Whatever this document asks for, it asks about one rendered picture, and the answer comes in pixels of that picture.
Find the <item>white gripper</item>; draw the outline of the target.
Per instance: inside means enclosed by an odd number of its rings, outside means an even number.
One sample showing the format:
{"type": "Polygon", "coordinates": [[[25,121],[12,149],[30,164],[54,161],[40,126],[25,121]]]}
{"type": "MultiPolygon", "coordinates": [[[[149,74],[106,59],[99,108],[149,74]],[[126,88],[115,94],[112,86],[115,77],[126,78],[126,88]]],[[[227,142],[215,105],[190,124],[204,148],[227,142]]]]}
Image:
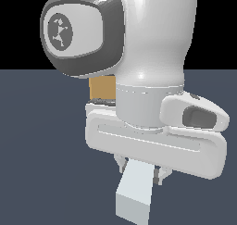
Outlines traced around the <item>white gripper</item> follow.
{"type": "Polygon", "coordinates": [[[125,125],[113,106],[88,104],[86,143],[92,149],[115,154],[119,172],[123,173],[125,157],[160,166],[154,169],[153,183],[177,170],[205,179],[220,176],[225,165],[227,142],[219,132],[167,126],[156,134],[140,134],[125,125]]]}

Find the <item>pale blue-white rectangular peg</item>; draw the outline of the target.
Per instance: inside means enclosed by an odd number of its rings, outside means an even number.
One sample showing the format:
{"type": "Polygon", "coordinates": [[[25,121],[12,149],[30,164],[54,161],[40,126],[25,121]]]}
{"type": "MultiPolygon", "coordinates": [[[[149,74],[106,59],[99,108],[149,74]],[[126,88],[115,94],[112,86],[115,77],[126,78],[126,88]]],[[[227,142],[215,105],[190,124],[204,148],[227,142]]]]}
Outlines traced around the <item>pale blue-white rectangular peg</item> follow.
{"type": "Polygon", "coordinates": [[[130,159],[116,190],[116,215],[136,225],[148,225],[154,168],[130,159]]]}

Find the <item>tan wooden box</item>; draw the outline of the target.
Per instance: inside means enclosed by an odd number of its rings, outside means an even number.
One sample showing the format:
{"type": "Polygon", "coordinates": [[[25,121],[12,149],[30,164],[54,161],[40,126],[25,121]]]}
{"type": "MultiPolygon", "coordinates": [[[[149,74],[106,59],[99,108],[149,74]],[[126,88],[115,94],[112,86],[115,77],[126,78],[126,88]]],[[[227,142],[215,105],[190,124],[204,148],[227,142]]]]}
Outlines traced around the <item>tan wooden box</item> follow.
{"type": "Polygon", "coordinates": [[[100,76],[89,79],[90,99],[115,99],[116,77],[100,76]]]}

